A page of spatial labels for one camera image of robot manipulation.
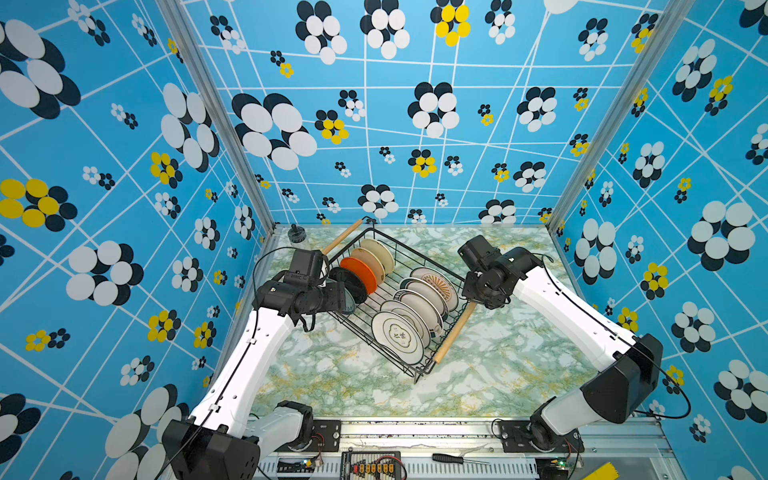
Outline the white plate teal flower emblem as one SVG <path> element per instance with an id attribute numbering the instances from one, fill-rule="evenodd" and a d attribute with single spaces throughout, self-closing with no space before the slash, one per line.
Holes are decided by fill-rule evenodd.
<path id="1" fill-rule="evenodd" d="M 392 312 L 378 312 L 372 319 L 374 339 L 408 365 L 416 365 L 424 356 L 424 345 L 415 327 Z"/>

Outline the black wire dish rack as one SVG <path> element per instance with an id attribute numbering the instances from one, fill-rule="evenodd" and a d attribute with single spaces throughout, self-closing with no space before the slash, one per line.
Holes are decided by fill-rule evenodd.
<path id="1" fill-rule="evenodd" d="M 364 299 L 335 318 L 414 381 L 431 373 L 467 316 L 464 277 L 362 221 L 323 252 L 339 279 Z"/>

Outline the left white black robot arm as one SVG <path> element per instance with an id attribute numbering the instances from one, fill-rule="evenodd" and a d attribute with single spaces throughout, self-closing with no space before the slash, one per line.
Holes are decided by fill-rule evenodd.
<path id="1" fill-rule="evenodd" d="M 188 419 L 173 420 L 165 429 L 159 478 L 250 479 L 264 457 L 312 442 L 308 405 L 282 401 L 256 421 L 249 416 L 290 333 L 313 331 L 320 313 L 354 310 L 352 295 L 343 283 L 329 280 L 329 272 L 322 251 L 294 249 L 289 268 L 255 289 L 245 329 L 208 393 Z"/>

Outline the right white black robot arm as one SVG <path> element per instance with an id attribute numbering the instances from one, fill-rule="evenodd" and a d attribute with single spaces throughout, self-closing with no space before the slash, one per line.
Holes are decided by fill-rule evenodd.
<path id="1" fill-rule="evenodd" d="M 501 252 L 478 235 L 457 251 L 468 268 L 462 294 L 488 310 L 513 299 L 536 309 L 591 362 L 597 374 L 582 386 L 542 404 L 530 417 L 529 438 L 551 451 L 571 432 L 605 420 L 624 423 L 656 389 L 663 348 L 599 314 L 523 247 Z"/>

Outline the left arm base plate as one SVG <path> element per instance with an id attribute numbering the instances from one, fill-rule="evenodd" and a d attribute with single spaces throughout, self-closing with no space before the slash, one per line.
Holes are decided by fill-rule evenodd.
<path id="1" fill-rule="evenodd" d="M 319 419 L 313 421 L 310 436 L 307 441 L 283 448 L 286 452 L 297 453 L 336 453 L 340 449 L 342 422 L 335 419 Z"/>

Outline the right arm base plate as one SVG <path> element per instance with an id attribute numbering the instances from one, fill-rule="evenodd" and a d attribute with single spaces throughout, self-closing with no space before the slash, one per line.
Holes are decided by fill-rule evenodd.
<path id="1" fill-rule="evenodd" d="M 550 432 L 545 425 L 529 420 L 495 419 L 491 433 L 500 440 L 505 453 L 573 454 L 585 451 L 578 430 L 564 436 Z"/>

